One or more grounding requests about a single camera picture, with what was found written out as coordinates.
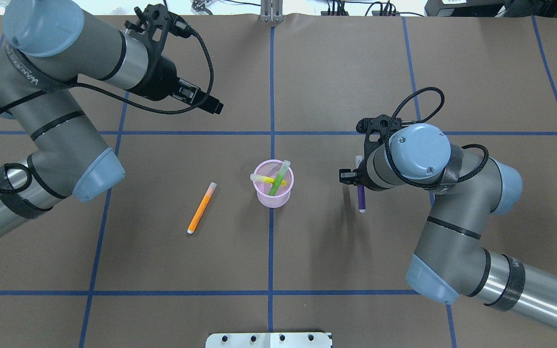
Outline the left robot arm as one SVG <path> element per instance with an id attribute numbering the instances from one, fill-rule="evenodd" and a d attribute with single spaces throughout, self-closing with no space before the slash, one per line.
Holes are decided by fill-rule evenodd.
<path id="1" fill-rule="evenodd" d="M 69 196 L 90 201 L 125 177 L 109 146 L 71 95 L 86 88 L 149 112 L 178 115 L 199 108 L 219 114 L 210 95 L 177 75 L 163 56 L 168 35 L 199 33 L 163 4 L 135 8 L 124 29 L 72 0 L 14 0 L 3 16 L 0 116 L 15 119 L 37 146 L 0 166 L 0 237 L 39 218 Z"/>

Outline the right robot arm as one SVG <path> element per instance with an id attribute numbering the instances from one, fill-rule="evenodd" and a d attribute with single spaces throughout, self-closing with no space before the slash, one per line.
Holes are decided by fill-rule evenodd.
<path id="1" fill-rule="evenodd" d="M 411 185 L 435 195 L 407 275 L 420 295 L 451 305 L 458 297 L 480 300 L 557 329 L 557 276 L 498 255 L 479 242 L 492 214 L 509 212 L 522 193 L 517 170 L 460 147 L 426 123 L 366 117 L 356 126 L 365 135 L 365 158 L 339 180 L 372 191 Z"/>

